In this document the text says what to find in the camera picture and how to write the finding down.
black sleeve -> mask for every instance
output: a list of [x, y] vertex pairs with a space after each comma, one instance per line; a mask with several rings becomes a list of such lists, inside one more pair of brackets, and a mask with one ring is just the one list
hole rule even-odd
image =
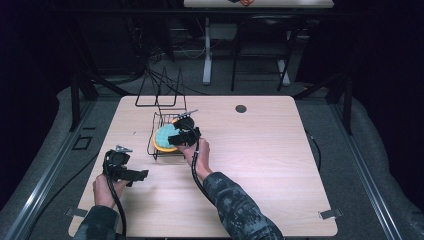
[[223, 173], [210, 174], [203, 186], [232, 239], [284, 239], [278, 227], [261, 213], [255, 201]]
[[105, 206], [94, 206], [78, 227], [73, 239], [107, 239], [116, 238], [118, 213]]

forearm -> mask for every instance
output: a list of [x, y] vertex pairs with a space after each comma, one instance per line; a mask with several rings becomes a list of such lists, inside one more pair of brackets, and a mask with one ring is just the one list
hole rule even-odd
[[224, 174], [210, 174], [205, 178], [203, 186], [231, 238], [283, 239], [281, 231], [261, 213], [255, 201]]
[[73, 239], [115, 239], [118, 213], [105, 206], [94, 206], [82, 221]]

light wood tabletop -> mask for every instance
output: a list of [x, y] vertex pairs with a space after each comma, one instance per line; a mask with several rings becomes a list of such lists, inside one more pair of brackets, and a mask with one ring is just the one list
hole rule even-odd
[[[148, 153], [148, 146], [153, 152], [149, 139], [158, 108], [136, 107], [135, 102], [132, 96], [121, 99], [78, 208], [94, 205], [92, 182], [102, 172], [105, 153], [121, 145], [133, 150], [128, 169], [149, 170], [121, 198], [128, 237], [228, 237], [183, 157], [155, 160]], [[141, 97], [141, 103], [153, 102], [153, 97]], [[160, 97], [159, 102], [171, 101]], [[319, 217], [330, 205], [293, 98], [186, 96], [186, 103], [187, 110], [198, 109], [191, 117], [210, 143], [211, 168], [240, 184], [286, 237], [337, 233], [334, 219]], [[237, 112], [238, 105], [246, 112]], [[71, 236], [82, 220], [74, 216]]]
[[192, 8], [332, 8], [332, 0], [255, 0], [248, 7], [228, 0], [184, 0]]

